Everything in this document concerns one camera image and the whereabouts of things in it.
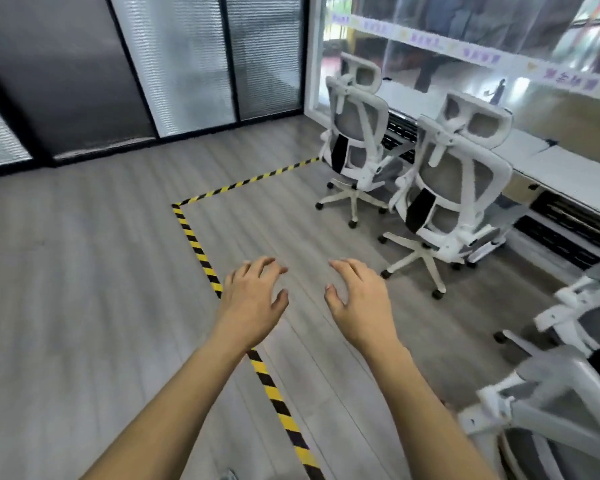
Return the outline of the person's right hand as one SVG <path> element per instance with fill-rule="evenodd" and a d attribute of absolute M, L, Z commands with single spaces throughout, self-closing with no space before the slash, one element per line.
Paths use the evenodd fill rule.
<path fill-rule="evenodd" d="M 348 312 L 336 323 L 343 336 L 365 358 L 400 348 L 392 305 L 385 281 L 373 269 L 353 258 L 330 260 L 347 290 Z"/>

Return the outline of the person's left hand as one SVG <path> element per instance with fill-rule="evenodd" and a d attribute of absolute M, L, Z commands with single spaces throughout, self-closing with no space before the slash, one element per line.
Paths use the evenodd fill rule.
<path fill-rule="evenodd" d="M 273 287 L 245 286 L 245 262 L 235 271 L 231 290 L 223 292 L 212 338 L 241 353 L 259 345 L 277 323 L 269 323 L 267 313 L 277 297 L 274 288 L 288 268 L 276 261 L 276 283 Z"/>

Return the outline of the person's left forearm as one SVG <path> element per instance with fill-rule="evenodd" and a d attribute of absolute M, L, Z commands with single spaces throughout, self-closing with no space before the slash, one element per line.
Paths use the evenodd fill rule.
<path fill-rule="evenodd" d="M 179 480 L 208 412 L 254 344 L 212 334 L 80 480 Z"/>

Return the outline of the person's right forearm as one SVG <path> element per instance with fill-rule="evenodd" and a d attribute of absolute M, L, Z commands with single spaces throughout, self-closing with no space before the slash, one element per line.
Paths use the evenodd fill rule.
<path fill-rule="evenodd" d="M 499 480 L 398 340 L 360 348 L 389 407 L 412 480 Z"/>

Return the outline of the yellow black hazard floor tape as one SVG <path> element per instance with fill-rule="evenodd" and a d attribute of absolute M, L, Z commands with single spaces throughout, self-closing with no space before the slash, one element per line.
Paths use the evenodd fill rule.
<path fill-rule="evenodd" d="M 270 172 L 266 172 L 261 175 L 257 175 L 246 180 L 241 180 L 236 183 L 215 189 L 213 191 L 209 191 L 207 193 L 199 194 L 197 196 L 193 196 L 191 198 L 185 199 L 179 203 L 173 203 L 171 208 L 177 218 L 180 227 L 183 229 L 184 234 L 195 253 L 200 265 L 204 273 L 207 276 L 207 279 L 218 298 L 221 298 L 223 295 L 223 284 L 220 281 L 216 271 L 211 265 L 207 255 L 205 254 L 202 245 L 200 244 L 196 234 L 194 233 L 192 227 L 189 225 L 187 218 L 184 216 L 183 207 L 195 203 L 197 201 L 204 200 L 206 198 L 210 198 L 212 196 L 227 193 L 236 188 L 243 187 L 248 184 L 255 183 L 257 181 L 277 176 L 283 174 L 288 171 L 295 170 L 297 168 L 301 168 L 307 166 L 311 163 L 320 161 L 319 157 L 311 158 L 309 160 L 301 161 L 295 164 L 291 164 L 286 167 L 282 167 Z M 256 373 L 259 381 L 261 382 L 264 393 L 266 394 L 269 402 L 272 404 L 274 408 L 282 428 L 286 432 L 288 439 L 293 447 L 293 451 L 300 464 L 304 468 L 305 473 L 308 476 L 309 480 L 326 480 L 326 477 L 320 468 L 318 461 L 314 457 L 310 447 L 308 446 L 304 436 L 299 428 L 299 425 L 293 419 L 291 412 L 288 409 L 288 405 L 284 401 L 283 396 L 280 393 L 279 387 L 275 384 L 272 376 L 270 375 L 267 367 L 256 349 L 250 349 L 246 356 L 248 357 L 254 372 Z"/>

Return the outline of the white mesh office chair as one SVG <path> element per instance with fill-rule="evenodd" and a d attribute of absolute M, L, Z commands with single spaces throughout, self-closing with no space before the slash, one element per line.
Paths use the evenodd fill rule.
<path fill-rule="evenodd" d="M 503 224 L 485 221 L 485 211 L 508 185 L 513 168 L 495 149 L 512 129 L 512 113 L 477 97 L 449 90 L 435 119 L 421 115 L 413 165 L 396 179 L 389 202 L 411 238 L 391 232 L 378 237 L 411 250 L 382 270 L 389 279 L 422 260 L 434 282 L 432 297 L 447 291 L 436 261 L 453 269 L 476 268 L 472 255 L 501 233 Z"/>
<path fill-rule="evenodd" d="M 498 480 L 600 480 L 600 349 L 546 351 L 477 391 L 458 415 Z"/>
<path fill-rule="evenodd" d="M 349 227 L 358 225 L 358 202 L 376 207 L 380 214 L 388 204 L 370 193 L 394 181 L 403 170 L 401 154 L 409 144 L 387 151 L 383 138 L 388 128 L 389 106 L 377 92 L 381 87 L 381 68 L 366 59 L 341 53 L 341 72 L 326 77 L 329 96 L 329 126 L 320 136 L 323 145 L 319 158 L 339 176 L 328 181 L 328 189 L 338 189 L 315 204 L 318 210 L 328 203 L 348 200 L 351 204 Z"/>
<path fill-rule="evenodd" d="M 575 347 L 600 374 L 600 262 L 553 296 L 555 304 L 533 318 L 536 330 Z"/>

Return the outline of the long white desk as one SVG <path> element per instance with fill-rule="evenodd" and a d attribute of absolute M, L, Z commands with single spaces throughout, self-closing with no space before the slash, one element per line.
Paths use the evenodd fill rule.
<path fill-rule="evenodd" d="M 396 81 L 384 80 L 377 92 L 392 113 L 417 122 L 434 119 L 445 106 L 447 92 L 421 93 Z M 494 149 L 515 172 L 600 217 L 600 164 L 513 128 Z"/>

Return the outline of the white printed banner strip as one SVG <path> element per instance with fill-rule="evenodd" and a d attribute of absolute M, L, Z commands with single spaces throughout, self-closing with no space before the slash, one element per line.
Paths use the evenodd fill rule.
<path fill-rule="evenodd" d="M 544 61 L 526 55 L 512 54 L 495 48 L 458 41 L 364 16 L 350 15 L 327 9 L 328 23 L 379 36 L 439 55 L 499 70 L 551 88 L 566 90 L 600 100 L 600 75 L 572 69 L 566 65 Z"/>

